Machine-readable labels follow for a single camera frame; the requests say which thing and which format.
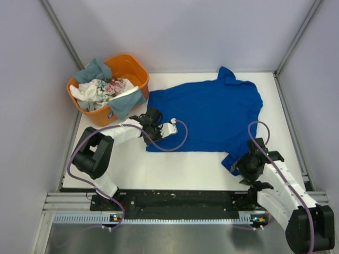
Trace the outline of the blue t shirt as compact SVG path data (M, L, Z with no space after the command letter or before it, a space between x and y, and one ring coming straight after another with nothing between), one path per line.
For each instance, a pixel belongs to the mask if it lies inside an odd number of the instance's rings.
M164 149L179 152L225 152L221 164L231 166L248 152L247 143L256 136L263 101L256 85L236 79L221 67L215 80L185 83L151 91L148 107L163 114L164 122L176 118L178 133L160 140Z

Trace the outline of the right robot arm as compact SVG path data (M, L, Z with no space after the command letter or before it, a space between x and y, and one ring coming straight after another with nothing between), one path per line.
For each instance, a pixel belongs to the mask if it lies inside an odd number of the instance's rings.
M294 253L332 250L335 216L320 205L295 180L278 151L268 151L263 139L250 140L248 152L231 167L249 185L247 203L265 208L285 231Z

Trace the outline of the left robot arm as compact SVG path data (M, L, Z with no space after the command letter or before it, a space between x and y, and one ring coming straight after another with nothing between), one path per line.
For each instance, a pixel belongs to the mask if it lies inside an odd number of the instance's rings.
M162 139L163 114L150 108L139 116L131 116L118 125L96 132L97 129L87 127L83 132L72 164L92 180L96 192L102 196L102 204L109 210L116 209L120 197L116 192L117 185L106 173L114 145L119 145L134 138L143 138L146 145Z

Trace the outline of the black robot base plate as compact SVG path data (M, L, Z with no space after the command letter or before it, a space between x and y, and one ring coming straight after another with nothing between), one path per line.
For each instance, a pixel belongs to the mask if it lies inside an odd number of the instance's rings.
M228 190L121 189L113 197L126 219L238 219L240 212L266 223L268 212L250 201L247 192Z

